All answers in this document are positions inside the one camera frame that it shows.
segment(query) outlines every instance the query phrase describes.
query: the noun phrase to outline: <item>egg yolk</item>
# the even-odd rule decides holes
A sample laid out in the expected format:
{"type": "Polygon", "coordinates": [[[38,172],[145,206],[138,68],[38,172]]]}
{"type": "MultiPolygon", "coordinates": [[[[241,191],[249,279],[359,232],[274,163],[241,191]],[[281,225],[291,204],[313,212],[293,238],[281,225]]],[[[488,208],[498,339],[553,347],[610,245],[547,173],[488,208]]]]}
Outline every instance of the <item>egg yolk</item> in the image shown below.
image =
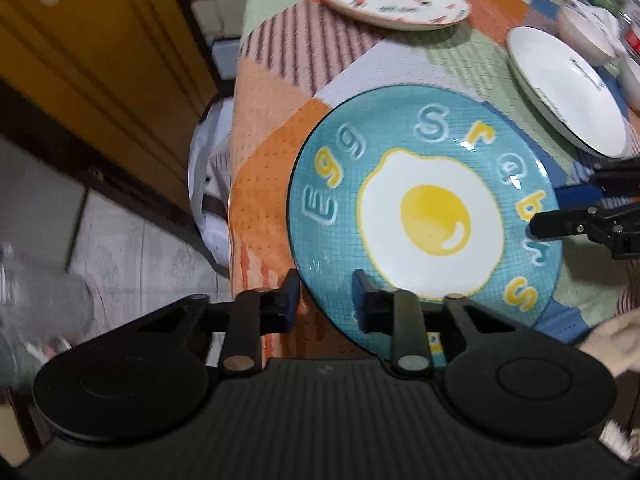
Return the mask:
{"type": "Polygon", "coordinates": [[[471,218],[462,200],[439,186],[415,186],[400,203],[402,227],[409,240],[432,256],[449,256],[471,236],[471,218]]]}

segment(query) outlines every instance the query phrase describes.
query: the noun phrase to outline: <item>red label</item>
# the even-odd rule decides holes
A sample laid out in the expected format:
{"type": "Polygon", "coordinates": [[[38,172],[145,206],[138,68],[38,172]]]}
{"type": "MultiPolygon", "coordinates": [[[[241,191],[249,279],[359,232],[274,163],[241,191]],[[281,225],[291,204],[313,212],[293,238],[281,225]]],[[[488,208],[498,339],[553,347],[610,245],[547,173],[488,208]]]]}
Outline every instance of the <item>red label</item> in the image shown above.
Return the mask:
{"type": "Polygon", "coordinates": [[[637,25],[631,25],[626,30],[625,41],[633,52],[640,55],[640,28],[637,25]]]}

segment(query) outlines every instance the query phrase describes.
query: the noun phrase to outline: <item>ribbed black surface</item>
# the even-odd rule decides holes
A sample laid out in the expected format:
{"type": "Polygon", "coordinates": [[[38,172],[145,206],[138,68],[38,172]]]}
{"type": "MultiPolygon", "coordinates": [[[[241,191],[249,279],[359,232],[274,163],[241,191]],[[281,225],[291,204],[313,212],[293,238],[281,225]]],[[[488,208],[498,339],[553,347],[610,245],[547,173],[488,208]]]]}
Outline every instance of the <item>ribbed black surface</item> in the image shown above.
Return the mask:
{"type": "Polygon", "coordinates": [[[199,416],[122,449],[55,440],[20,472],[33,480],[618,480],[630,469],[596,440],[555,448],[494,442],[432,388],[377,360],[271,360],[223,382],[199,416]]]}

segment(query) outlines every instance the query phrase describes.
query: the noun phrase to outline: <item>table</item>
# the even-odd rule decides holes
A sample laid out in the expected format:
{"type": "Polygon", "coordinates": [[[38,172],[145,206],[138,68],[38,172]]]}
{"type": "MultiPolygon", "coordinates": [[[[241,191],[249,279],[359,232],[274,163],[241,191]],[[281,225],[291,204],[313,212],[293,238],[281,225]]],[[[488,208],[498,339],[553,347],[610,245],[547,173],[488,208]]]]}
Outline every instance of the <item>table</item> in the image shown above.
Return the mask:
{"type": "MultiPolygon", "coordinates": [[[[488,101],[548,154],[545,165],[556,168],[550,171],[554,186],[588,177],[594,159],[546,123],[521,94],[507,64],[507,31],[528,25],[555,34],[564,0],[470,1],[468,22],[409,33],[355,22],[319,0],[247,0],[231,137],[233,293],[275,287],[295,267],[286,199],[296,156],[326,113],[372,88],[434,84],[488,101]]],[[[615,79],[601,75],[630,126],[640,131],[640,119],[628,110],[615,79]]],[[[640,153],[632,135],[634,153],[640,153]]],[[[567,342],[640,304],[640,266],[614,262],[605,248],[581,238],[564,243],[554,298],[536,325],[567,342]]],[[[265,358],[364,354],[305,296],[296,329],[266,336],[262,344],[265,358]]]]}

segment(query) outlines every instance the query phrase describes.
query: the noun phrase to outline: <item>fried egg illustration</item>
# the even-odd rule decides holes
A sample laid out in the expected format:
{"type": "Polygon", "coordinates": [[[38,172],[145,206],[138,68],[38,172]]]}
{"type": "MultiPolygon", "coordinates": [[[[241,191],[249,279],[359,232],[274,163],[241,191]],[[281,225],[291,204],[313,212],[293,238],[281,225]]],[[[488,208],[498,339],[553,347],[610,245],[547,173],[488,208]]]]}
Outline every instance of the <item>fried egg illustration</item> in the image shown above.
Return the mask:
{"type": "Polygon", "coordinates": [[[504,249],[494,196],[453,158],[389,150],[360,187],[356,221],[382,277],[428,300],[478,291],[504,249]]]}

